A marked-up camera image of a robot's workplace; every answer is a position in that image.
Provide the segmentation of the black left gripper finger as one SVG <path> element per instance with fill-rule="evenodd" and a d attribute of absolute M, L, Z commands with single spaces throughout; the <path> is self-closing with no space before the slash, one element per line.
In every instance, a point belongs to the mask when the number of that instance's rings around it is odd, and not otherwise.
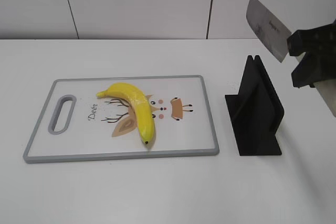
<path fill-rule="evenodd" d="M 335 55 L 319 56 L 306 52 L 291 78 L 295 88 L 314 87 L 315 82 L 335 79 Z"/>

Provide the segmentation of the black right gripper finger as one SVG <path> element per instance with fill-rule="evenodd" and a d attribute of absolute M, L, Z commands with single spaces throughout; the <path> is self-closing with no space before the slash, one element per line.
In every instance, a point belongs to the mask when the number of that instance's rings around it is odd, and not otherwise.
<path fill-rule="evenodd" d="M 296 30 L 287 38 L 290 56 L 309 52 L 317 56 L 335 57 L 335 21 L 324 26 Z"/>

